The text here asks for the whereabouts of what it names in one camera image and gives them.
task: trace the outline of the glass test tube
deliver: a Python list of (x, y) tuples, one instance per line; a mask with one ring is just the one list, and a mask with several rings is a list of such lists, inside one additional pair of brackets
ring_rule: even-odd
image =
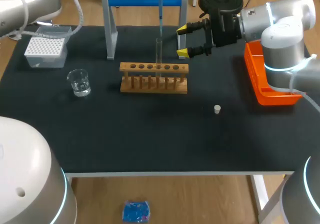
[[(162, 38), (155, 39), (155, 68), (161, 69), (162, 64)], [(161, 78), (161, 72), (155, 73), (156, 77)]]

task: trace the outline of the black table surface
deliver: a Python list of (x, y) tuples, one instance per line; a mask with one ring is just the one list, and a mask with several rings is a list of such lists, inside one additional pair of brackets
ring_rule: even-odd
[[(176, 27), (165, 27), (162, 62), (189, 64), (188, 94), (121, 93), (120, 62), (154, 62), (158, 33), (118, 27), (115, 60), (107, 60), (104, 28), (83, 27), (62, 69), (30, 68), (24, 37), (0, 82), (0, 116), (35, 127), (67, 173), (294, 171), (317, 150), (320, 116), (306, 100), (258, 104), (243, 41), (178, 60)], [(187, 36), (187, 47), (203, 42), (202, 31)], [(66, 80), (79, 68), (91, 85), (84, 98)]]

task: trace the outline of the test tube rack hole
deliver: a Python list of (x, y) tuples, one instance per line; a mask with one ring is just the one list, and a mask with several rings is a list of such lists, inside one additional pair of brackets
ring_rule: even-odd
[[(165, 93), (187, 94), (189, 73), (188, 64), (155, 64), (139, 62), (121, 62), (122, 77), (120, 91), (122, 93)], [(135, 73), (146, 73), (147, 76)], [(152, 76), (155, 73), (179, 74), (180, 77)]]

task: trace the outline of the orange plastic box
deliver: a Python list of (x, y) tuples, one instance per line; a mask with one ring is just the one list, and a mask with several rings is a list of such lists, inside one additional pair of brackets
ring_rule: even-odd
[(265, 61), (260, 41), (245, 44), (245, 64), (258, 102), (263, 106), (294, 105), (301, 95), (272, 90), (267, 82)]

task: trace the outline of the white cable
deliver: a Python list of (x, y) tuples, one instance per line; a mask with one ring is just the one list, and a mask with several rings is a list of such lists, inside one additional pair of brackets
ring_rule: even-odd
[(81, 8), (80, 3), (79, 3), (78, 0), (74, 0), (74, 4), (75, 4), (75, 6), (76, 6), (76, 8), (78, 10), (78, 13), (79, 13), (79, 25), (72, 32), (66, 33), (66, 34), (61, 34), (61, 35), (45, 35), (45, 34), (42, 34), (42, 33), (36, 33), (36, 32), (31, 32), (31, 31), (23, 31), (22, 34), (41, 37), (41, 38), (48, 38), (48, 39), (67, 38), (67, 37), (70, 37), (70, 36), (76, 34), (84, 24), (84, 13), (82, 11), (82, 8)]
[[(306, 64), (308, 64), (311, 59), (315, 59), (316, 57), (317, 57), (317, 55), (312, 54), (309, 58), (303, 60), (303, 62), (306, 62)], [(290, 93), (300, 94), (320, 113), (320, 106), (310, 96), (308, 96), (303, 91), (294, 89), (294, 80), (295, 80), (295, 77), (296, 77), (298, 71), (299, 70), (294, 71), (292, 76), (291, 76), (291, 78), (290, 78), (290, 82), (289, 82), (289, 91), (290, 91)]]
[[(19, 33), (23, 34), (23, 35), (30, 35), (30, 36), (35, 36), (35, 37), (41, 37), (41, 38), (48, 38), (48, 39), (61, 39), (61, 38), (67, 38), (67, 37), (70, 37), (74, 34), (76, 34), (80, 29), (81, 27), (83, 26), (84, 24), (84, 13), (82, 11), (82, 8), (81, 8), (81, 5), (79, 3), (78, 0), (73, 0), (74, 1), (74, 4), (78, 10), (78, 13), (79, 13), (79, 24), (78, 26), (70, 33), (65, 33), (65, 34), (60, 34), (60, 35), (46, 35), (46, 34), (42, 34), (42, 33), (36, 33), (36, 32), (32, 32), (32, 31), (25, 31), (23, 30), (25, 27), (24, 25), (22, 26), (22, 28), (19, 30), (19, 31), (12, 31), (4, 36), (1, 36), (1, 38), (4, 38), (4, 37), (7, 37), (7, 36), (11, 36), (11, 35), (17, 35)], [(25, 0), (22, 1), (23, 3), (23, 8), (24, 10), (28, 9), (28, 6), (27, 6), (27, 3)]]
[(21, 1), (22, 1), (22, 4), (23, 4), (23, 10), (24, 10), (24, 22), (23, 22), (23, 26), (19, 29), (17, 34), (21, 34), (22, 33), (22, 31), (28, 25), (28, 20), (29, 20), (29, 9), (28, 9), (28, 5), (26, 3), (26, 0), (21, 0)]
[(28, 9), (28, 5), (26, 3), (26, 0), (21, 0), (22, 1), (22, 5), (23, 5), (23, 10), (24, 10), (24, 21), (23, 21), (23, 26), (20, 27), (19, 31), (14, 30), (4, 36), (1, 36), (0, 39), (4, 38), (4, 37), (8, 37), (11, 35), (20, 35), (23, 30), (26, 28), (26, 26), (28, 25), (28, 20), (29, 20), (29, 9)]

